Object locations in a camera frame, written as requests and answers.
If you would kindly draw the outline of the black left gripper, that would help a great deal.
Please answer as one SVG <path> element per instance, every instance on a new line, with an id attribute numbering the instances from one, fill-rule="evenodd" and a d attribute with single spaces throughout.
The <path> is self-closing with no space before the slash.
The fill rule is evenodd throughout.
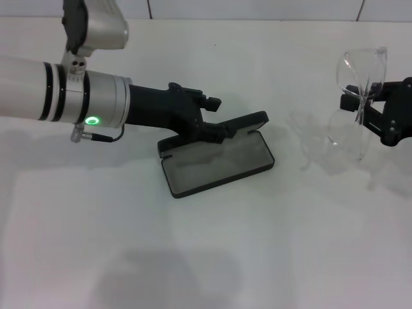
<path id="1" fill-rule="evenodd" d="M 226 124 L 203 122 L 200 109 L 217 111 L 221 100 L 199 89 L 170 83 L 165 90 L 130 85 L 126 124 L 171 130 L 191 142 L 222 144 L 237 129 Z"/>

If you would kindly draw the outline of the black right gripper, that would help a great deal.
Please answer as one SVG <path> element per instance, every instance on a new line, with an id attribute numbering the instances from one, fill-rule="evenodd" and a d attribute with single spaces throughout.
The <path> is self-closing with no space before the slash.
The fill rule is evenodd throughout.
<path id="1" fill-rule="evenodd" d="M 401 140 L 411 138 L 411 77 L 397 82 L 373 83 L 363 112 L 362 125 L 380 137 L 382 144 L 395 147 Z M 383 113 L 372 107 L 385 102 Z M 349 94 L 341 95 L 340 109 L 355 112 L 360 109 L 360 99 Z"/>

